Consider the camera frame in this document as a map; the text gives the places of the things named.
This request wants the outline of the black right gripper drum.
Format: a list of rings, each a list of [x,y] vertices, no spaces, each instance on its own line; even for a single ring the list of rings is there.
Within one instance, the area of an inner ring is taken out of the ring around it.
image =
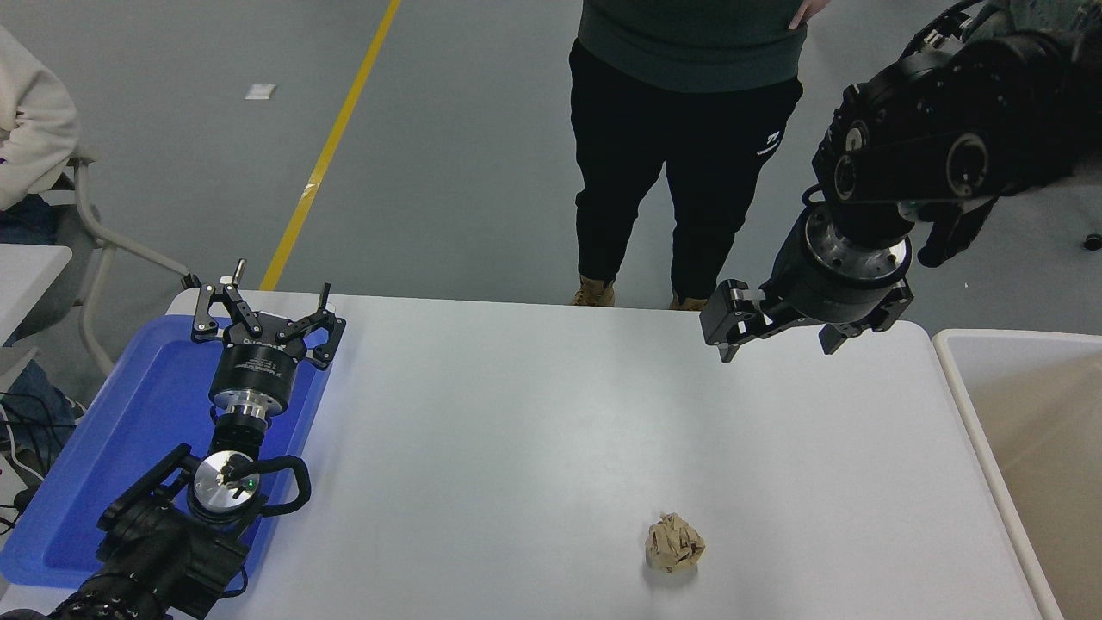
[[[802,213],[763,290],[810,320],[878,328],[906,298],[909,267],[907,237],[867,247],[844,236],[831,213]]]

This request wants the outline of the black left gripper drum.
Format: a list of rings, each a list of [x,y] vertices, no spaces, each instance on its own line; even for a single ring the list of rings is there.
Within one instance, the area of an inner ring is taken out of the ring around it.
[[[216,406],[228,406],[233,394],[249,391],[260,393],[267,406],[287,406],[298,365],[306,356],[304,338],[276,342],[225,334],[220,344],[224,350],[210,385]]]

